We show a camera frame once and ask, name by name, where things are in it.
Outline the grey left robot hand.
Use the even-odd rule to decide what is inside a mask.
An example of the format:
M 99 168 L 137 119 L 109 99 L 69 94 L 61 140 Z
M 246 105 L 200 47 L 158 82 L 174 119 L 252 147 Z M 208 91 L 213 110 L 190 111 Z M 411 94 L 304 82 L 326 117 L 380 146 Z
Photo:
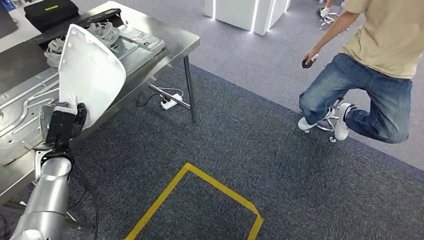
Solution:
M 50 128 L 50 123 L 52 122 L 51 118 L 53 116 L 55 107 L 62 107 L 65 108 L 65 110 L 71 109 L 71 106 L 68 102 L 58 102 L 43 105 L 39 114 L 41 131 L 43 133 L 47 133 L 47 130 Z M 75 114 L 75 120 L 71 129 L 71 135 L 74 137 L 82 132 L 88 116 L 88 109 L 84 103 L 79 103 L 76 108 L 77 112 Z

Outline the person's hand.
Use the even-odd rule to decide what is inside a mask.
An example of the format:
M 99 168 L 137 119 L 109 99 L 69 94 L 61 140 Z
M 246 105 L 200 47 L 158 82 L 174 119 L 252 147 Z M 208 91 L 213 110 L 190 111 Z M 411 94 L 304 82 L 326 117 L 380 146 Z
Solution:
M 311 50 L 309 50 L 308 53 L 306 53 L 306 55 L 304 56 L 304 65 L 308 65 L 309 63 L 313 63 L 315 61 L 315 59 L 317 58 L 317 55 L 319 54 L 320 49 L 319 48 L 312 48 Z

